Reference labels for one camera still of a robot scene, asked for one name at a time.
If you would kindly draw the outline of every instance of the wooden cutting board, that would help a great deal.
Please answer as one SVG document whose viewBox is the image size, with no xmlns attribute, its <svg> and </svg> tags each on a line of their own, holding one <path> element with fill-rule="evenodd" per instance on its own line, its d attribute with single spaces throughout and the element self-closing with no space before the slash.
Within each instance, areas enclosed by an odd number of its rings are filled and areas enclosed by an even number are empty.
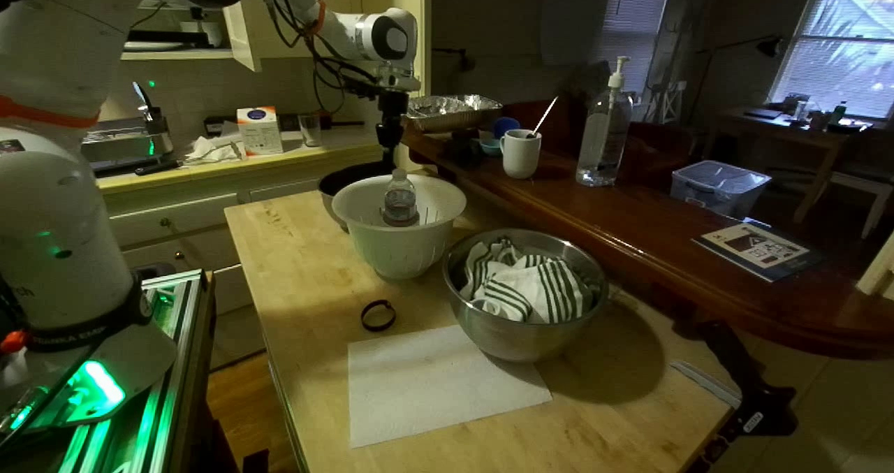
<svg viewBox="0 0 894 473">
<path fill-rule="evenodd" d="M 492 211 L 469 195 L 454 238 L 524 226 Z M 552 402 L 349 448 L 348 344 L 454 324 L 440 266 L 409 281 L 384 281 L 316 192 L 233 206 L 226 217 L 305 470 L 674 472 L 729 413 L 668 367 L 680 359 L 725 378 L 705 345 L 680 338 L 670 320 L 615 289 L 582 338 L 536 364 Z M 360 310 L 378 298 L 392 302 L 398 319 L 386 332 L 370 333 L 360 326 Z"/>
</svg>

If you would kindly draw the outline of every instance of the black rubber band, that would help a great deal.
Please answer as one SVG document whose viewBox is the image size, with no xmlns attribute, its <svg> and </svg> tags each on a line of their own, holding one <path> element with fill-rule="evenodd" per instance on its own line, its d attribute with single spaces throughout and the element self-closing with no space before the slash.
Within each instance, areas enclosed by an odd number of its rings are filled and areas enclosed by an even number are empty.
<svg viewBox="0 0 894 473">
<path fill-rule="evenodd" d="M 392 311 L 392 317 L 388 321 L 384 321 L 382 324 L 367 323 L 367 314 L 369 314 L 369 311 L 374 310 L 374 308 L 379 307 L 379 305 L 384 305 L 387 310 Z M 360 313 L 360 324 L 363 324 L 363 327 L 370 330 L 370 332 L 382 332 L 382 330 L 387 330 L 394 324 L 394 320 L 396 319 L 397 313 L 394 311 L 394 307 L 391 307 L 390 302 L 384 299 L 370 302 L 369 305 L 363 308 L 363 312 Z"/>
</svg>

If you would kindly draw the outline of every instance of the white mug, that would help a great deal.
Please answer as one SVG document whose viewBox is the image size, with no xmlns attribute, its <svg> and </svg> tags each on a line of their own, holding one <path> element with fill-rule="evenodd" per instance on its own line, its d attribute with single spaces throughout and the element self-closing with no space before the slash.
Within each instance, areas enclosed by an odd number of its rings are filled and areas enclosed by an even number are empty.
<svg viewBox="0 0 894 473">
<path fill-rule="evenodd" d="M 500 138 L 500 151 L 504 155 L 504 171 L 509 177 L 524 180 L 534 176 L 540 159 L 540 133 L 528 138 L 533 131 L 512 129 Z"/>
</svg>

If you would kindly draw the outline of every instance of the desk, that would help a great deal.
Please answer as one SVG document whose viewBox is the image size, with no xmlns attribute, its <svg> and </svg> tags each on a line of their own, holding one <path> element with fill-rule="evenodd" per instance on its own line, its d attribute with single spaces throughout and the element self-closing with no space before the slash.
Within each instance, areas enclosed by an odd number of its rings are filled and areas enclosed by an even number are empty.
<svg viewBox="0 0 894 473">
<path fill-rule="evenodd" d="M 453 237 L 518 225 L 504 216 L 469 196 Z M 682 359 L 728 381 L 710 350 L 619 291 L 562 356 L 537 363 L 552 402 L 349 448 L 355 410 L 348 406 L 348 344 L 455 324 L 440 266 L 384 281 L 316 192 L 233 206 L 226 217 L 302 471 L 676 472 L 729 413 L 668 367 Z M 397 321 L 386 332 L 367 332 L 360 310 L 378 298 L 392 302 Z"/>
<path fill-rule="evenodd" d="M 753 135 L 757 136 L 765 136 L 766 138 L 823 149 L 825 155 L 820 163 L 820 167 L 816 170 L 814 181 L 808 186 L 804 199 L 798 205 L 798 209 L 795 209 L 795 223 L 800 224 L 804 221 L 804 217 L 807 216 L 807 211 L 810 210 L 820 193 L 823 192 L 824 184 L 829 181 L 831 174 L 833 174 L 833 166 L 841 152 L 841 147 L 849 136 L 843 133 L 814 131 L 802 129 L 802 127 L 789 126 L 789 121 L 786 119 L 789 117 L 788 115 L 782 115 L 773 120 L 750 117 L 745 114 L 746 110 L 745 108 L 726 110 L 713 117 L 711 130 L 705 142 L 705 151 L 702 152 L 702 158 L 706 160 L 711 156 L 711 151 L 715 147 L 719 133 L 731 133 L 734 136 L 753 133 Z"/>
<path fill-rule="evenodd" d="M 764 282 L 692 242 L 737 224 L 639 186 L 590 189 L 574 180 L 577 161 L 541 152 L 533 180 L 512 180 L 500 159 L 465 170 L 444 158 L 444 144 L 411 126 L 403 143 L 489 193 L 539 230 L 567 238 L 609 275 L 654 283 L 709 316 L 771 342 L 833 358 L 894 358 L 894 302 L 863 295 L 827 259 L 778 282 Z"/>
</svg>

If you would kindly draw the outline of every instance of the plastic water bottle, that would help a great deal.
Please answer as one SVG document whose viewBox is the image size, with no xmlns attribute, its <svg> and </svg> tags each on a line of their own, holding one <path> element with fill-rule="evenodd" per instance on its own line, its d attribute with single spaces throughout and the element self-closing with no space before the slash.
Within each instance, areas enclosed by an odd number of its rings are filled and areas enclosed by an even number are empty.
<svg viewBox="0 0 894 473">
<path fill-rule="evenodd" d="M 416 212 L 416 187 L 406 179 L 406 171 L 396 168 L 388 183 L 382 221 L 392 227 L 409 227 L 419 222 Z"/>
<path fill-rule="evenodd" d="M 620 71 L 629 60 L 625 56 L 617 58 L 617 71 L 609 77 L 608 88 L 599 94 L 587 116 L 576 179 L 588 187 L 610 186 L 617 177 L 633 110 L 633 101 L 622 93 L 624 75 Z"/>
</svg>

